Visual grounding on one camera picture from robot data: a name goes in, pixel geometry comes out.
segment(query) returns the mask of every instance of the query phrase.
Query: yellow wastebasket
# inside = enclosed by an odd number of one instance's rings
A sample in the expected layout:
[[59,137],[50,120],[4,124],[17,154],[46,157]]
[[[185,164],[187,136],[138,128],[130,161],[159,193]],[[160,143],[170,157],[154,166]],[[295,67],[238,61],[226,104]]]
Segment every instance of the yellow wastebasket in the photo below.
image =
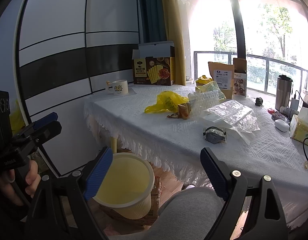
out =
[[128,219],[139,219],[151,208],[154,172],[133,153],[115,153],[94,199]]

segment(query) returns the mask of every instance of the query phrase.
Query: table leg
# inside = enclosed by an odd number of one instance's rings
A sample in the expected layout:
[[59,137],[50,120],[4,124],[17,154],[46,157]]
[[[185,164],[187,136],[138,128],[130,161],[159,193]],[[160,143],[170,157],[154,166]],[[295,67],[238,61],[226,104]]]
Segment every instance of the table leg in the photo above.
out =
[[111,148],[113,153],[117,153],[117,138],[111,137]]

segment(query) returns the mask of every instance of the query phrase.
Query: mug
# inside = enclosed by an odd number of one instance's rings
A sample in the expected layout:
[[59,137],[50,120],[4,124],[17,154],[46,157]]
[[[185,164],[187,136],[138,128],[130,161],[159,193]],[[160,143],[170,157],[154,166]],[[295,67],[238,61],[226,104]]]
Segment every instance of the mug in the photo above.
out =
[[106,81],[106,84],[106,89],[114,93],[114,95],[116,96],[128,94],[127,80],[116,80],[111,83],[109,81]]

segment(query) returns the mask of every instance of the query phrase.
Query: white tablecloth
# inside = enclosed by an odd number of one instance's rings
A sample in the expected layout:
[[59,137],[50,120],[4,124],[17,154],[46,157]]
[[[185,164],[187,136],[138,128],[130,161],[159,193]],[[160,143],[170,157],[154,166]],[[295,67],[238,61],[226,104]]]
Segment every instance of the white tablecloth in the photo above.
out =
[[260,131],[247,145],[243,139],[230,135],[226,143],[211,144],[204,140],[204,125],[193,119],[169,119],[168,113],[145,114],[144,109],[156,103],[156,96],[172,90],[182,96],[194,87],[173,85],[132,87],[136,94],[115,98],[91,96],[85,104],[88,126],[105,127],[110,135],[119,137],[122,148],[128,148],[155,166],[170,170],[182,181],[208,182],[200,163],[200,152],[210,147],[216,157],[230,167],[246,174],[270,175],[278,190],[287,223],[296,227],[308,217],[308,169],[302,144],[274,127],[265,107],[257,107],[249,98],[234,99],[252,108],[258,118]]

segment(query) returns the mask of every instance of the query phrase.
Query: yellow plastic bag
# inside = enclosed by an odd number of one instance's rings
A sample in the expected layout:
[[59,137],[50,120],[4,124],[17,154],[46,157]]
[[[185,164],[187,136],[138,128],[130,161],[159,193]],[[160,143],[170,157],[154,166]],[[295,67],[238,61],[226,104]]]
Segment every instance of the yellow plastic bag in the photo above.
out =
[[166,111],[177,112],[178,105],[188,102],[187,97],[182,97],[172,91],[164,91],[157,95],[157,102],[155,105],[145,108],[145,113],[162,113]]
[[199,77],[196,81],[196,85],[199,86],[199,85],[205,85],[205,84],[208,84],[209,82],[213,81],[213,79],[211,78],[207,78],[206,75],[203,75],[201,77]]
[[18,133],[24,126],[26,126],[24,118],[22,117],[18,100],[16,99],[15,104],[10,104],[10,125],[12,127],[12,135]]

